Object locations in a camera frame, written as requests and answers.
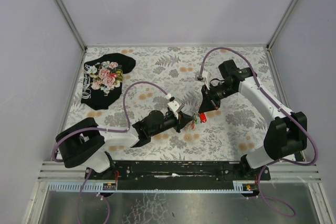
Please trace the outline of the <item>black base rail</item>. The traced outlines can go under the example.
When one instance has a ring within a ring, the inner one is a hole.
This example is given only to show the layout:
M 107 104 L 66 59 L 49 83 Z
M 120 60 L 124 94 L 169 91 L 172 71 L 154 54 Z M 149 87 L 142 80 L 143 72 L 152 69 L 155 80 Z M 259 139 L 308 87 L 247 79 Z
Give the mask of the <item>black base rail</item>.
M 252 169 L 240 161 L 115 161 L 114 167 L 103 173 L 87 172 L 89 180 L 104 183 L 142 183 L 200 186 L 227 182 L 256 184 L 269 181 L 268 170 Z

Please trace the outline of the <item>black floral cloth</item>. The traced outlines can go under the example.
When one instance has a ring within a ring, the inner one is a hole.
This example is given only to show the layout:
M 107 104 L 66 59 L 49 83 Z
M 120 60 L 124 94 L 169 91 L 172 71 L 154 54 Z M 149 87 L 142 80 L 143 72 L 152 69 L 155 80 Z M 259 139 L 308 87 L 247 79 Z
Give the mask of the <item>black floral cloth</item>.
M 81 103 L 94 110 L 108 109 L 122 94 L 123 75 L 135 66 L 135 59 L 120 53 L 85 62 Z

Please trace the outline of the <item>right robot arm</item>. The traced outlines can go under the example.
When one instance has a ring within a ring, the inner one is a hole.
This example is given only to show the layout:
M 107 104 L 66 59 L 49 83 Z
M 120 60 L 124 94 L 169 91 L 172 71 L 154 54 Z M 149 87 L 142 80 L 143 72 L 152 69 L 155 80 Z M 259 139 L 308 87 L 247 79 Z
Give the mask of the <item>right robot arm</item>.
M 240 69 L 233 60 L 219 65 L 222 80 L 212 85 L 209 73 L 200 70 L 197 81 L 203 82 L 199 113 L 218 110 L 221 100 L 240 93 L 258 110 L 268 126 L 263 145 L 243 156 L 241 162 L 257 169 L 307 148 L 307 118 L 283 106 L 259 82 L 252 67 Z

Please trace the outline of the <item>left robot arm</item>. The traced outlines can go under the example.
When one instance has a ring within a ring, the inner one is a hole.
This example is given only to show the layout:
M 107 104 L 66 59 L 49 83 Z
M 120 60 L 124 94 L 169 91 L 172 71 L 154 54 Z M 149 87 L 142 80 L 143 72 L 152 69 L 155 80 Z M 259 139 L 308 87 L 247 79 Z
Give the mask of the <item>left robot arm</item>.
M 114 167 L 109 147 L 143 147 L 153 136 L 169 129 L 179 133 L 192 120 L 192 116 L 181 111 L 164 114 L 154 110 L 127 130 L 121 127 L 104 129 L 94 118 L 86 118 L 56 136 L 52 160 L 63 163 L 65 168 L 85 166 L 103 173 Z

